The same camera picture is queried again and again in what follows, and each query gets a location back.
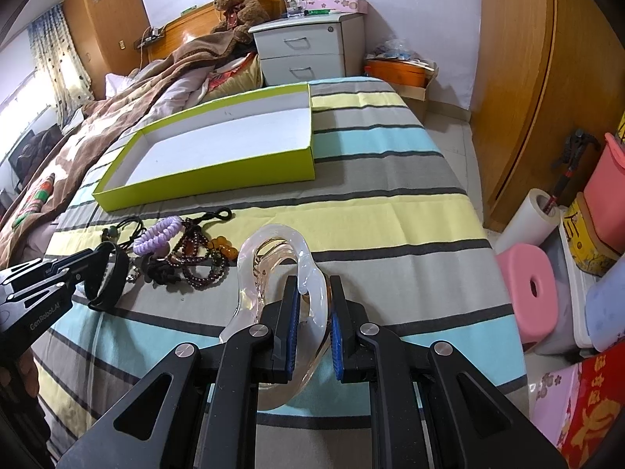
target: nightstand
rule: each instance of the nightstand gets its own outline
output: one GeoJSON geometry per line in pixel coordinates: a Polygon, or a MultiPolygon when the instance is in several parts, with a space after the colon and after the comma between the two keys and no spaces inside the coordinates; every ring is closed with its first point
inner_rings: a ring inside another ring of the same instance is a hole
{"type": "Polygon", "coordinates": [[[254,34],[268,86],[363,73],[362,14],[279,19],[249,31],[254,34]]]}

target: polka dot curtain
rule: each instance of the polka dot curtain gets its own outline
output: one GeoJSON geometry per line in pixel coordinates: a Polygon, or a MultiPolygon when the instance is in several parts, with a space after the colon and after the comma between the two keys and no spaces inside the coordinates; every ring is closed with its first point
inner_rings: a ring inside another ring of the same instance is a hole
{"type": "Polygon", "coordinates": [[[30,51],[39,73],[50,78],[59,119],[64,126],[76,109],[93,100],[91,78],[74,48],[61,4],[28,25],[30,51]]]}

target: spiral hair tie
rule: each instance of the spiral hair tie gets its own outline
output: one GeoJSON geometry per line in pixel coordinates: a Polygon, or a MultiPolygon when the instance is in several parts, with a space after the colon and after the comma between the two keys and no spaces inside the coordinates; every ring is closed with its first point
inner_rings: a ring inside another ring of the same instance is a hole
{"type": "Polygon", "coordinates": [[[159,220],[132,244],[132,251],[138,256],[146,256],[167,246],[168,242],[182,230],[182,219],[173,215],[159,220]]]}

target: paper roll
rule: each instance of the paper roll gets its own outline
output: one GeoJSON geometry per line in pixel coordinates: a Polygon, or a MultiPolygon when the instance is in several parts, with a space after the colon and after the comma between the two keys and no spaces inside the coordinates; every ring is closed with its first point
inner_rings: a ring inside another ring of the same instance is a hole
{"type": "Polygon", "coordinates": [[[549,194],[541,189],[531,189],[512,220],[495,243],[495,253],[501,254],[517,243],[540,245],[560,223],[560,210],[551,209],[549,215],[543,213],[549,194]]]}

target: colorful knitted item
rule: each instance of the colorful knitted item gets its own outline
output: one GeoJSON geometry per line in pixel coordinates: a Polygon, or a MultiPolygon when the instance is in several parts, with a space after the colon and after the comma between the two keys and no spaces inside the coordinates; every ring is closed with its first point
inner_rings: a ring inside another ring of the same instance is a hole
{"type": "Polygon", "coordinates": [[[48,176],[38,189],[32,191],[28,200],[23,204],[24,207],[18,212],[18,216],[15,217],[11,227],[15,229],[31,213],[39,213],[52,195],[52,191],[54,191],[54,173],[48,176]]]}

